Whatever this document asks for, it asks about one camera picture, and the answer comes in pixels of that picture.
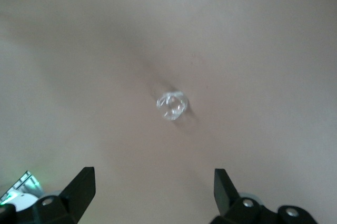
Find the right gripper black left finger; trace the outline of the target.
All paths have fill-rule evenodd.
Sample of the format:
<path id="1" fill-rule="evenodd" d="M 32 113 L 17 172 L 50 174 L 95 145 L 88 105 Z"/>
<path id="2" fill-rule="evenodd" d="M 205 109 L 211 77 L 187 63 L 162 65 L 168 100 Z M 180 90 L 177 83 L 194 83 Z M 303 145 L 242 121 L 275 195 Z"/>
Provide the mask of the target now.
<path id="1" fill-rule="evenodd" d="M 58 195 L 34 204 L 35 224 L 78 224 L 95 196 L 95 169 L 85 167 Z"/>

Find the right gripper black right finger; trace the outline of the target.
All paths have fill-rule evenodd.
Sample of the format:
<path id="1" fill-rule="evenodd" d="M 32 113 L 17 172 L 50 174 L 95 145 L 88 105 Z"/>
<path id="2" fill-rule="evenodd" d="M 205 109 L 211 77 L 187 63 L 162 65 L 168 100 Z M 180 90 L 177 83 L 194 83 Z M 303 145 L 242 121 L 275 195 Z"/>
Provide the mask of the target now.
<path id="1" fill-rule="evenodd" d="M 274 224 L 274 213 L 240 196 L 225 169 L 215 169 L 213 192 L 220 214 L 210 224 Z"/>

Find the small clear glass cup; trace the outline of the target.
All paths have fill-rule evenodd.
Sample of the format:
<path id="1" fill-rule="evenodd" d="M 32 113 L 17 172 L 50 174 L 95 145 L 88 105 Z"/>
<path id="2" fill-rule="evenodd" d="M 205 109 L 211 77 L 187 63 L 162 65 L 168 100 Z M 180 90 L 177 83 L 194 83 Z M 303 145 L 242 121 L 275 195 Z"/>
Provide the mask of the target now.
<path id="1" fill-rule="evenodd" d="M 156 101 L 156 108 L 162 117 L 169 121 L 177 120 L 189 107 L 189 100 L 181 91 L 168 91 Z"/>

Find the brown table cover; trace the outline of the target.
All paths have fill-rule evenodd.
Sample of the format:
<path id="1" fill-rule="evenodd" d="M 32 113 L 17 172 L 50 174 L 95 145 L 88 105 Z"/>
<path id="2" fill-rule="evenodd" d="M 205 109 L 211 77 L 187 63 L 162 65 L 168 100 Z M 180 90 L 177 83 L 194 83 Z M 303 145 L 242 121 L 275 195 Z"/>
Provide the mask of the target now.
<path id="1" fill-rule="evenodd" d="M 80 224 L 209 224 L 215 168 L 337 224 L 337 0 L 0 0 L 0 191 L 85 166 Z"/>

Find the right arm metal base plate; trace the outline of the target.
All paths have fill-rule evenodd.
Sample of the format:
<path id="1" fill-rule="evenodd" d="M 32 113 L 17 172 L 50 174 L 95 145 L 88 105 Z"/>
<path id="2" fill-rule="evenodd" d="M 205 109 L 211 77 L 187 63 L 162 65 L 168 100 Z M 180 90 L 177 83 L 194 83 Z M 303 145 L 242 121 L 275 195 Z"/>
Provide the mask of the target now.
<path id="1" fill-rule="evenodd" d="M 29 171 L 26 171 L 8 189 L 0 191 L 0 204 L 8 203 L 21 195 L 33 195 L 39 198 L 45 193 L 40 182 Z"/>

